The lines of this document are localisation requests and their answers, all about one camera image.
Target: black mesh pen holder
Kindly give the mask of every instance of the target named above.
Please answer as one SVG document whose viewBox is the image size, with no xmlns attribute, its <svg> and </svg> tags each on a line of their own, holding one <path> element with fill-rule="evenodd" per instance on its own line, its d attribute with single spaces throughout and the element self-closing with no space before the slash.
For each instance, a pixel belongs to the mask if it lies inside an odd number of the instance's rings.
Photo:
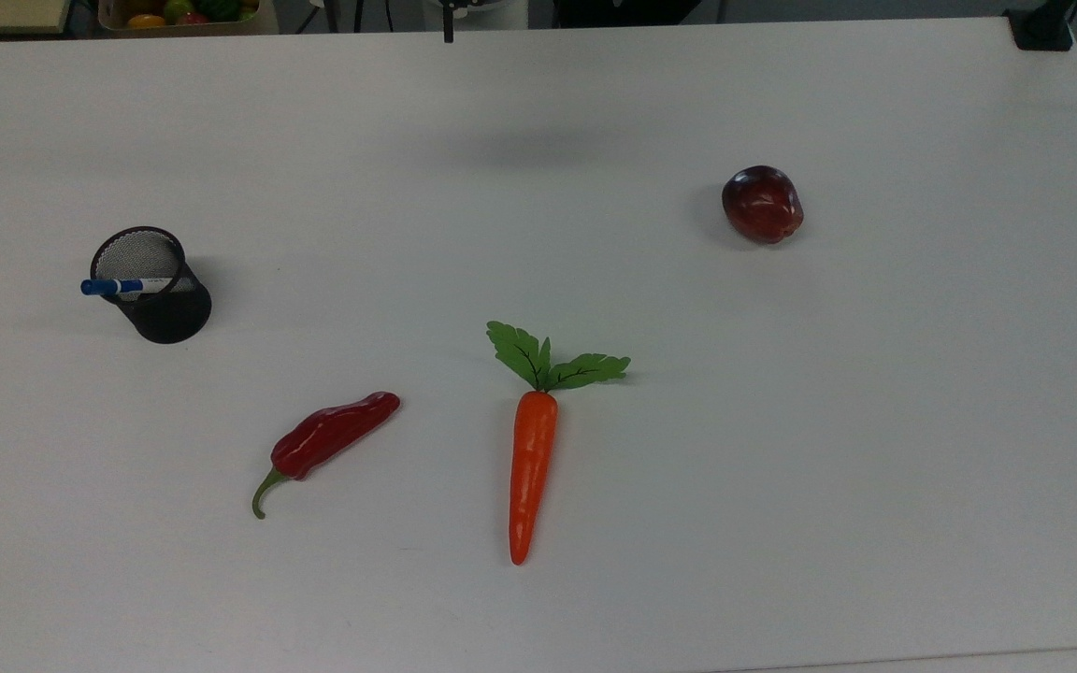
<svg viewBox="0 0 1077 673">
<path fill-rule="evenodd" d="M 107 294 L 102 298 L 124 311 L 136 331 L 155 343 L 188 339 L 210 319 L 210 293 L 197 280 L 181 242 L 167 230 L 137 226 L 120 230 L 95 252 L 89 263 L 94 280 L 168 278 L 157 293 Z"/>
</svg>

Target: blue marker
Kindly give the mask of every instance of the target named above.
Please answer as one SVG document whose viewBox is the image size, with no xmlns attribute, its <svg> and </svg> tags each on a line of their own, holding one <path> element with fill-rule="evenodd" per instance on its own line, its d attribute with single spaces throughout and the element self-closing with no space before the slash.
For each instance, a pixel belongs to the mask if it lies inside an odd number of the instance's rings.
<svg viewBox="0 0 1077 673">
<path fill-rule="evenodd" d="M 134 278 L 134 280 L 98 280 L 89 278 L 82 281 L 82 294 L 154 294 L 166 289 L 171 278 Z"/>
</svg>

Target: orange carrot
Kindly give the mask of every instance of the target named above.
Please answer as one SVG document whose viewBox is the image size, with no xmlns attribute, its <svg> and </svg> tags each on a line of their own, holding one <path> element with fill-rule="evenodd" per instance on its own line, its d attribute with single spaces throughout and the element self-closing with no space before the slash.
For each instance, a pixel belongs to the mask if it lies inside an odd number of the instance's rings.
<svg viewBox="0 0 1077 673">
<path fill-rule="evenodd" d="M 509 559 L 514 565 L 521 565 L 530 553 L 530 539 L 547 485 L 550 451 L 556 444 L 559 404 L 548 392 L 624 379 L 629 357 L 585 353 L 551 366 L 550 339 L 538 345 L 538 339 L 526 331 L 500 322 L 488 323 L 488 337 L 496 346 L 496 359 L 534 389 L 518 401 L 514 417 L 514 467 L 509 471 Z"/>
<path fill-rule="evenodd" d="M 514 467 L 509 471 L 509 559 L 521 565 L 530 553 L 543 487 L 547 485 L 550 449 L 556 444 L 559 404 L 543 391 L 518 401 L 514 417 Z"/>
</svg>

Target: chili pepper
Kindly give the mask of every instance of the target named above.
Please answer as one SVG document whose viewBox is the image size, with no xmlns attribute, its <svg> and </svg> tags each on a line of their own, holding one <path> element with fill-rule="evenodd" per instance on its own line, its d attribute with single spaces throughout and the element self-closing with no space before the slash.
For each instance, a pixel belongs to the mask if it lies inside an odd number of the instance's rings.
<svg viewBox="0 0 1077 673">
<path fill-rule="evenodd" d="M 266 490 L 289 478 L 303 480 L 317 465 L 388 421 L 397 407 L 401 397 L 380 392 L 350 405 L 318 409 L 305 418 L 272 447 L 272 469 L 252 495 L 252 514 L 256 519 L 265 519 L 260 500 Z"/>
<path fill-rule="evenodd" d="M 629 357 L 585 353 L 553 366 L 550 339 L 538 345 L 538 339 L 526 331 L 500 322 L 488 323 L 488 337 L 496 348 L 496 359 L 534 388 L 521 395 L 514 415 L 514 464 L 509 469 L 509 561 L 521 565 L 530 553 L 551 448 L 556 444 L 559 404 L 549 392 L 624 379 Z"/>
</svg>

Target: fruit basket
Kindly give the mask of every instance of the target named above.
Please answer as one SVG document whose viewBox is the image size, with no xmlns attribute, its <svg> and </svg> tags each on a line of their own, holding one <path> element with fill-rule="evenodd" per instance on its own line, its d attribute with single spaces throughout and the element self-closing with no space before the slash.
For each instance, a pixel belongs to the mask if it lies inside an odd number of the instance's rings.
<svg viewBox="0 0 1077 673">
<path fill-rule="evenodd" d="M 191 0 L 193 4 L 202 0 Z M 98 3 L 98 23 L 109 38 L 204 38 L 221 34 L 277 34 L 277 10 L 272 0 L 260 0 L 255 12 L 243 20 L 214 20 L 196 25 L 129 27 L 129 18 L 153 13 L 153 0 L 102 0 Z"/>
</svg>

